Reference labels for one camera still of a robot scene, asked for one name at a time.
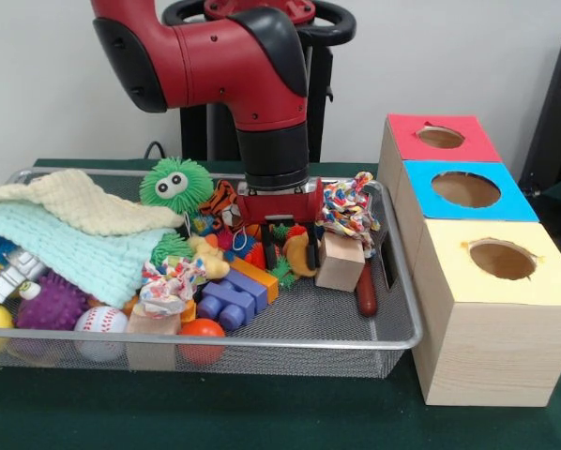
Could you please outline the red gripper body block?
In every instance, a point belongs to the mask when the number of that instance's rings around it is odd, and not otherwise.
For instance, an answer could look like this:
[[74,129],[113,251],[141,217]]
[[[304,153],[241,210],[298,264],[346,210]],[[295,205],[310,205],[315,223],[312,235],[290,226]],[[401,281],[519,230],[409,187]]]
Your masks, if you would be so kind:
[[298,187],[262,191],[241,181],[236,193],[240,215],[246,224],[282,220],[305,224],[315,222],[320,216],[324,187],[321,181],[307,181]]

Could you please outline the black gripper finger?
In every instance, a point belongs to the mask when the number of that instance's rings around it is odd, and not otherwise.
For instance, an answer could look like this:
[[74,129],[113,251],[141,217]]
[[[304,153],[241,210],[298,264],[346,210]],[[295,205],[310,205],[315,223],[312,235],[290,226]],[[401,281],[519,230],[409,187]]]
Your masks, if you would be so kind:
[[262,226],[262,245],[265,255],[265,267],[267,270],[272,270],[277,265],[277,251],[272,239],[269,224],[264,224]]
[[319,245],[314,223],[306,224],[308,244],[306,246],[307,265],[311,271],[320,267]]

